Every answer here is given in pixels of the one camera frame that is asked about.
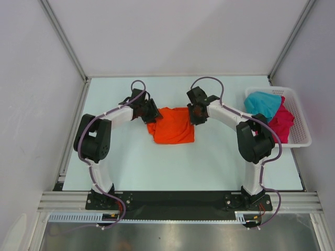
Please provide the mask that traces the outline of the orange t-shirt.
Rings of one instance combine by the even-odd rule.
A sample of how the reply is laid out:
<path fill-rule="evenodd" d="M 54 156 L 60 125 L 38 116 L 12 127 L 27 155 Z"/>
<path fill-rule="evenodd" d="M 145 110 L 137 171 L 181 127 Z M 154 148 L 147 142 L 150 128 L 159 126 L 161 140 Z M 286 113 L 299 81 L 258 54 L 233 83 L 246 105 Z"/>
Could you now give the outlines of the orange t-shirt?
<path fill-rule="evenodd" d="M 185 144 L 195 142 L 195 128 L 187 107 L 160 108 L 162 118 L 148 123 L 147 129 L 156 144 Z"/>

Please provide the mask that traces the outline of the teal t-shirt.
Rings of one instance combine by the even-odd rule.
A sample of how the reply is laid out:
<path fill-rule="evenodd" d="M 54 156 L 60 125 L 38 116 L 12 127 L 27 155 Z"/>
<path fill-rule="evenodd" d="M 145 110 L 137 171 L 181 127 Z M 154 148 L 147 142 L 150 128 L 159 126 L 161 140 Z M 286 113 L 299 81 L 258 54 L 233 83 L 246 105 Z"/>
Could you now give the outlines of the teal t-shirt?
<path fill-rule="evenodd" d="M 247 113 L 252 115 L 260 113 L 265 116 L 267 122 L 270 122 L 275 117 L 281 103 L 281 96 L 264 92 L 253 92 L 247 95 L 244 100 Z"/>

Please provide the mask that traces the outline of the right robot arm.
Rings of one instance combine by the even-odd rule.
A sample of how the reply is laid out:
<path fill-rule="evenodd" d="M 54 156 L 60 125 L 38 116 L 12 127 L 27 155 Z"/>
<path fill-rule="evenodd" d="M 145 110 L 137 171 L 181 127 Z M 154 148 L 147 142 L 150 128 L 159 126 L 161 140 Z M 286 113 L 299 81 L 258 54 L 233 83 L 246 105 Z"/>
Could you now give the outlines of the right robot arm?
<path fill-rule="evenodd" d="M 211 118 L 236 132 L 239 153 L 246 161 L 241 203 L 248 210 L 255 209 L 265 196 L 260 181 L 261 164 L 271 155 L 275 146 L 266 118 L 262 114 L 252 116 L 226 106 L 220 103 L 219 97 L 207 96 L 200 87 L 189 90 L 187 96 L 190 100 L 187 107 L 191 124 L 197 126 Z"/>

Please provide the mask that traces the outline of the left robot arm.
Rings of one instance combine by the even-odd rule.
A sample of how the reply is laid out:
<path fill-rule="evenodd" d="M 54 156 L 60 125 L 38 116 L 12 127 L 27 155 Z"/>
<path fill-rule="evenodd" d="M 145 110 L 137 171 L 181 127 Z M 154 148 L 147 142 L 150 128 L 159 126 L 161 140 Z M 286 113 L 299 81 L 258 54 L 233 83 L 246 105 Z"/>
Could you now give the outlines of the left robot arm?
<path fill-rule="evenodd" d="M 73 148 L 86 164 L 92 181 L 91 192 L 99 194 L 97 202 L 104 209 L 112 208 L 116 202 L 114 183 L 108 168 L 102 165 L 110 151 L 112 131 L 137 118 L 150 124 L 162 115 L 150 94 L 136 88 L 116 108 L 99 116 L 84 114 L 81 118 Z"/>

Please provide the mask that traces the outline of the white plastic basket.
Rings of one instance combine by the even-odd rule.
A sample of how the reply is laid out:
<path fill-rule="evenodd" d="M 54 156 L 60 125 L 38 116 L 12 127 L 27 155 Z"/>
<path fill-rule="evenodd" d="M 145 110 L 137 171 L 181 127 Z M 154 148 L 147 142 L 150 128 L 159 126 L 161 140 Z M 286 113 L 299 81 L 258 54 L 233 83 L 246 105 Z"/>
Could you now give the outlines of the white plastic basket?
<path fill-rule="evenodd" d="M 268 86 L 268 87 L 249 87 L 245 90 L 245 96 L 253 92 L 264 92 L 268 94 L 285 97 L 284 107 L 295 117 L 294 125 L 290 128 L 288 143 L 283 143 L 283 148 L 300 148 L 308 147 L 312 143 L 311 135 L 307 122 L 302 111 L 300 101 L 291 88 Z"/>

